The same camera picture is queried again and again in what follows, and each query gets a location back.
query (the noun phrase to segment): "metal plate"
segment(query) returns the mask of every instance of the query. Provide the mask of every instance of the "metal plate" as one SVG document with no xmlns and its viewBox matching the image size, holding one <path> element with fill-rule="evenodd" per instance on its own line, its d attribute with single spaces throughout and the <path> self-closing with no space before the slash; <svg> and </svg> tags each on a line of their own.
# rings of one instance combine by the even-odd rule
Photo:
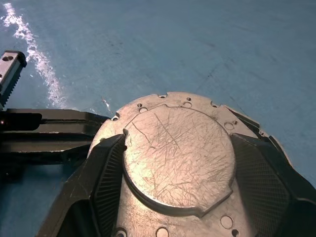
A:
<svg viewBox="0 0 316 237">
<path fill-rule="evenodd" d="M 123 130 L 117 227 L 127 236 L 255 236 L 234 180 L 229 134 L 256 135 L 226 107 L 183 92 L 142 97 L 106 121 L 90 149 Z"/>
</svg>

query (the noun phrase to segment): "blue surface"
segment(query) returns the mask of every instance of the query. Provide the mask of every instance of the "blue surface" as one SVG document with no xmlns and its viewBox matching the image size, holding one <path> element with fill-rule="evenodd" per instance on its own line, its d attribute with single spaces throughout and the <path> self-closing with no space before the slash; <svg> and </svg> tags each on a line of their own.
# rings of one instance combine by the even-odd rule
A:
<svg viewBox="0 0 316 237">
<path fill-rule="evenodd" d="M 259 121 L 316 186 L 313 0 L 0 0 L 0 42 L 29 56 L 8 108 L 111 116 L 187 91 Z M 68 171 L 30 167 L 2 187 L 0 235 L 34 236 Z"/>
</svg>

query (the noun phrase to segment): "small hole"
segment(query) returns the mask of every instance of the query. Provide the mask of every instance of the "small hole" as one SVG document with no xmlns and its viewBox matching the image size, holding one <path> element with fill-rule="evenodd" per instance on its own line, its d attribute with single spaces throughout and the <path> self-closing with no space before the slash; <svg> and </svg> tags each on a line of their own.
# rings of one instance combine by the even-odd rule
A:
<svg viewBox="0 0 316 237">
<path fill-rule="evenodd" d="M 239 231 L 236 229 L 232 230 L 232 235 L 233 235 L 233 237 L 239 236 Z"/>
<path fill-rule="evenodd" d="M 13 59 L 12 56 L 5 56 L 2 58 L 3 61 L 7 62 L 7 61 L 11 61 Z"/>
</svg>

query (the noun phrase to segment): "blue table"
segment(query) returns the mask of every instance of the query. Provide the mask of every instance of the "blue table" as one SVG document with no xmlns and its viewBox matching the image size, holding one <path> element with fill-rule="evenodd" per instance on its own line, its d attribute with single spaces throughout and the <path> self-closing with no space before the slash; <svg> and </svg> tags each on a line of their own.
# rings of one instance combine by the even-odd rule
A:
<svg viewBox="0 0 316 237">
<path fill-rule="evenodd" d="M 152 93 L 208 96 L 259 121 L 316 186 L 313 0 L 0 1 L 1 48 L 28 57 L 8 108 L 112 116 Z M 36 234 L 68 167 L 2 185 L 0 236 Z"/>
</svg>

